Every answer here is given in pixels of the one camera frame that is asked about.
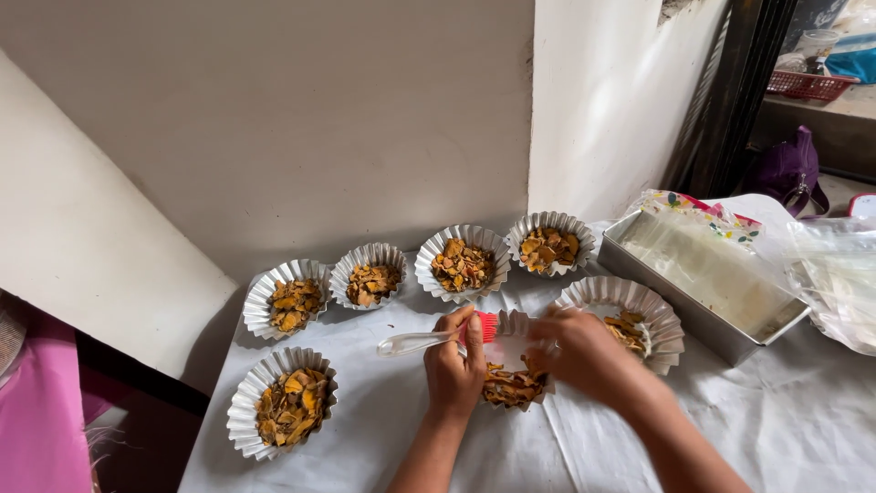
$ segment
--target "table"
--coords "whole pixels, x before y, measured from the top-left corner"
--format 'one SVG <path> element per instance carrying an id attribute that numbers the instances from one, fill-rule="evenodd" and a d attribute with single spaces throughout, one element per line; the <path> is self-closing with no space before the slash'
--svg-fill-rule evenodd
<path id="1" fill-rule="evenodd" d="M 780 239 L 793 219 L 764 199 L 721 202 L 763 222 L 765 237 Z M 591 225 L 597 245 L 611 223 Z M 428 397 L 420 355 L 382 360 L 375 347 L 397 333 L 431 330 L 441 314 L 456 307 L 432 298 L 417 283 L 414 256 L 407 254 L 406 282 L 385 308 L 351 311 L 333 302 L 306 331 L 280 341 L 254 337 L 240 320 L 180 492 L 376 493 L 386 488 Z M 586 270 L 607 274 L 595 262 Z M 477 308 L 538 315 L 584 275 L 579 270 L 550 281 L 514 266 L 508 283 L 481 298 Z M 225 428 L 231 396 L 259 360 L 285 346 L 312 347 L 331 360 L 338 404 L 305 446 L 276 461 L 245 459 Z M 681 365 L 670 370 L 666 382 L 690 419 L 755 491 L 833 493 L 876 485 L 876 359 L 824 337 L 808 321 L 738 368 L 693 338 L 686 337 L 685 346 Z M 626 423 L 559 383 L 556 395 L 527 413 L 479 405 L 450 490 L 660 491 L 660 484 Z"/>

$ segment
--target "right hand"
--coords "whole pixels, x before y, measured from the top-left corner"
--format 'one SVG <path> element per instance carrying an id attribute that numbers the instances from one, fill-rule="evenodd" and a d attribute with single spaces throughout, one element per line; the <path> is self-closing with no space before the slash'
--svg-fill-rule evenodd
<path id="1" fill-rule="evenodd" d="M 534 322 L 528 338 L 555 340 L 560 350 L 527 351 L 555 378 L 624 414 L 645 395 L 668 387 L 626 350 L 596 315 L 574 307 L 550 309 Z"/>

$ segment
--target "left hand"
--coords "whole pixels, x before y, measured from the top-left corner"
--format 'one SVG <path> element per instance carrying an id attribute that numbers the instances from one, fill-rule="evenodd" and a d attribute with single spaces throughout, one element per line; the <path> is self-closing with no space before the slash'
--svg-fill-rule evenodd
<path id="1" fill-rule="evenodd" d="M 430 347 L 423 356 L 429 387 L 427 414 L 435 418 L 468 421 L 484 388 L 484 375 L 487 371 L 484 332 L 480 317 L 471 316 L 474 310 L 474 306 L 466 306 L 449 313 L 438 319 L 433 330 L 455 330 L 466 318 L 471 317 L 465 330 L 468 359 L 457 352 L 454 340 Z"/>

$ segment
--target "pink cloth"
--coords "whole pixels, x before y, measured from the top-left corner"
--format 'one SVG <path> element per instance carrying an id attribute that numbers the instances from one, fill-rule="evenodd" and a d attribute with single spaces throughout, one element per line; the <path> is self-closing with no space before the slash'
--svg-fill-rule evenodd
<path id="1" fill-rule="evenodd" d="M 0 490 L 87 493 L 74 330 L 48 315 L 37 320 L 28 327 L 21 366 L 0 389 Z"/>

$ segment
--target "pink silicone brush bristles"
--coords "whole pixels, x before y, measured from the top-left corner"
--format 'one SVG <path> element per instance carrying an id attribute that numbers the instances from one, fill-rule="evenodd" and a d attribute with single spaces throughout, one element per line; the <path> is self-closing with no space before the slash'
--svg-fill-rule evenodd
<path id="1" fill-rule="evenodd" d="M 492 342 L 496 338 L 496 328 L 498 327 L 498 316 L 495 313 L 484 313 L 475 310 L 472 315 L 478 315 L 481 318 L 481 332 L 484 333 L 484 344 Z M 463 321 L 459 326 L 459 341 L 465 346 L 465 329 L 469 328 L 469 318 Z"/>

